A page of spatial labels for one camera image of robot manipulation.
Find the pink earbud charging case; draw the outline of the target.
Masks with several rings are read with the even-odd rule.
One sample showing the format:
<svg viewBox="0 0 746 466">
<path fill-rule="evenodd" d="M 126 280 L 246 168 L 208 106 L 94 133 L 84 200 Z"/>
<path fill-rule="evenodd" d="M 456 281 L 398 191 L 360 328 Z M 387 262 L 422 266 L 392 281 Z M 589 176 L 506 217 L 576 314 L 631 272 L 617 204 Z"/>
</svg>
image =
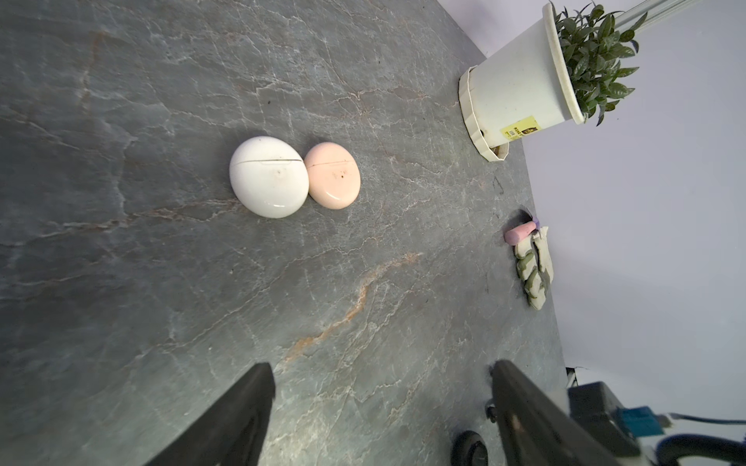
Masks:
<svg viewBox="0 0 746 466">
<path fill-rule="evenodd" d="M 357 200 L 361 172 L 345 148 L 336 143 L 320 143 L 308 151 L 304 163 L 309 176 L 309 194 L 322 207 L 342 210 Z"/>
</svg>

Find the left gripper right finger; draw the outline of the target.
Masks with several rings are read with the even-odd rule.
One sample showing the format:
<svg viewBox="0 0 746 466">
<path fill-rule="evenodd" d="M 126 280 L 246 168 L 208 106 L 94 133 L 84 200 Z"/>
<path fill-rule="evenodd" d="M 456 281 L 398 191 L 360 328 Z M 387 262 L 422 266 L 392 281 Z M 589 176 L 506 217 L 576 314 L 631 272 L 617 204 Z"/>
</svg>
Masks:
<svg viewBox="0 0 746 466">
<path fill-rule="evenodd" d="M 491 421 L 509 465 L 616 465 L 618 461 L 513 362 L 491 370 Z"/>
</svg>

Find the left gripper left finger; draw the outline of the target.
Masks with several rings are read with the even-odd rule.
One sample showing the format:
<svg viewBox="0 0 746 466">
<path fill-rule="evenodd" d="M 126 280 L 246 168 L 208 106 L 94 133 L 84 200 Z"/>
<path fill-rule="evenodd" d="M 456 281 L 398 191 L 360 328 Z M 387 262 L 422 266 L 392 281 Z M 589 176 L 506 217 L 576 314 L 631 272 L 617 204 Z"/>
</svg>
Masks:
<svg viewBox="0 0 746 466">
<path fill-rule="evenodd" d="M 275 394 L 271 365 L 258 363 L 149 464 L 258 464 Z"/>
</svg>

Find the black earbud charging case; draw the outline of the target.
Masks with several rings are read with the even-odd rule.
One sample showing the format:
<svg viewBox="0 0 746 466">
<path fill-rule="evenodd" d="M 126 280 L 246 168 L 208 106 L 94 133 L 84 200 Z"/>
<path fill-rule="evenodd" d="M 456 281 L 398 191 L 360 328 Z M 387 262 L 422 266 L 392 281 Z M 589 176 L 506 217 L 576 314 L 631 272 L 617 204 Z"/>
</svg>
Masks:
<svg viewBox="0 0 746 466">
<path fill-rule="evenodd" d="M 458 435 L 451 452 L 452 466 L 488 466 L 489 453 L 484 439 L 475 431 Z"/>
</svg>

